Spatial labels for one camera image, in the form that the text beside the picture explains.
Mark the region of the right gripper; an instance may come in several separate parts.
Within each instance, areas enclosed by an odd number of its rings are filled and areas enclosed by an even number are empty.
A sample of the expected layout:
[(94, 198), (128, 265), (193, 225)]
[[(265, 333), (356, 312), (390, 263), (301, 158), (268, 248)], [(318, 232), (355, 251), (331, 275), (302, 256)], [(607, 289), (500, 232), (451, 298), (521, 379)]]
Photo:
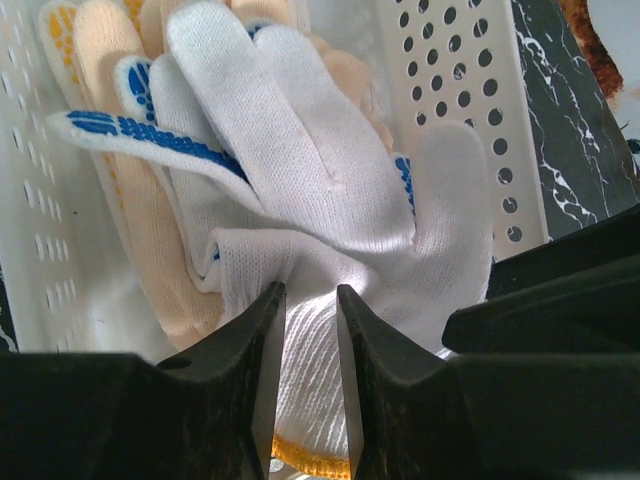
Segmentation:
[(485, 302), (449, 318), (456, 353), (636, 353), (639, 210), (495, 264)]

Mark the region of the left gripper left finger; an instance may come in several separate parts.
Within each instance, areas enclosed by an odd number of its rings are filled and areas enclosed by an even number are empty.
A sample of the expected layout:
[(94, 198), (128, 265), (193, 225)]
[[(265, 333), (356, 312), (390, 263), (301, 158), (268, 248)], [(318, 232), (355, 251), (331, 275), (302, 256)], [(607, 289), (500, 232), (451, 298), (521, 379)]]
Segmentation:
[(158, 364), (134, 354), (5, 354), (5, 479), (265, 479), (285, 287)]

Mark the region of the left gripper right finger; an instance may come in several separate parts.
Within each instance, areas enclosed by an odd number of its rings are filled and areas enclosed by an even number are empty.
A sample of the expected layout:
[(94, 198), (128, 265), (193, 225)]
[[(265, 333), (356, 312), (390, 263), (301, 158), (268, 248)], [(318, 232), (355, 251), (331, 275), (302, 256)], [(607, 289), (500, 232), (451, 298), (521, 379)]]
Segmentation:
[(635, 354), (444, 361), (349, 286), (337, 329), (356, 479), (635, 479)]

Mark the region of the blue dotted glove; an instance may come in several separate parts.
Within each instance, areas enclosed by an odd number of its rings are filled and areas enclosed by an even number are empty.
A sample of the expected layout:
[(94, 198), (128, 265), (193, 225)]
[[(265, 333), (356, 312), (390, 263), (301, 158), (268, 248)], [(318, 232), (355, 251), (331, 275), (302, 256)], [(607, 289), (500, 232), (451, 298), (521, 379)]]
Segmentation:
[(339, 372), (345, 284), (433, 353), (449, 316), (481, 302), (493, 227), (484, 147), (463, 122), (428, 127), (393, 155), (339, 89), (312, 42), (272, 24), (251, 32), (223, 4), (174, 12), (151, 77), (158, 121), (71, 110), (66, 141), (200, 174), (252, 216), (212, 228), (207, 255), (225, 315), (274, 281), (286, 324), (273, 454), (301, 472), (350, 475)]

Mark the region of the cream knit glove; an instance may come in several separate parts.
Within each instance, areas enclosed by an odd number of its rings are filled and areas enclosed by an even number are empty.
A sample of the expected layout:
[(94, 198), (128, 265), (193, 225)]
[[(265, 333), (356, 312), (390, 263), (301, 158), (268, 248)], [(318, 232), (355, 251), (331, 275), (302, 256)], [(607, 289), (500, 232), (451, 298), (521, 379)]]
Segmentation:
[[(87, 1), (77, 10), (73, 40), (88, 108), (125, 114), (115, 68), (120, 60), (145, 53), (130, 18), (111, 1)], [(124, 218), (144, 293), (171, 344), (186, 349), (219, 326), (222, 300), (194, 284), (179, 224), (152, 167), (121, 154), (109, 159), (108, 178), (120, 192), (116, 211)]]

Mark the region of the yellow coated work glove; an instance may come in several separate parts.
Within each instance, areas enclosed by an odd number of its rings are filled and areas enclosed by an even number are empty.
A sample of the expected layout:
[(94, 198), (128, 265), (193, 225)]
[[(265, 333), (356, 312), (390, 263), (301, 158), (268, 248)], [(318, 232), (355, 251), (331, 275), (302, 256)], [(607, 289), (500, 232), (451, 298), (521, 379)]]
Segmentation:
[[(74, 48), (76, 11), (77, 6), (69, 1), (48, 1), (38, 13), (38, 30), (50, 69), (69, 107), (91, 109), (94, 102)], [(122, 213), (124, 204), (110, 156), (92, 153), (91, 157), (109, 207)]]

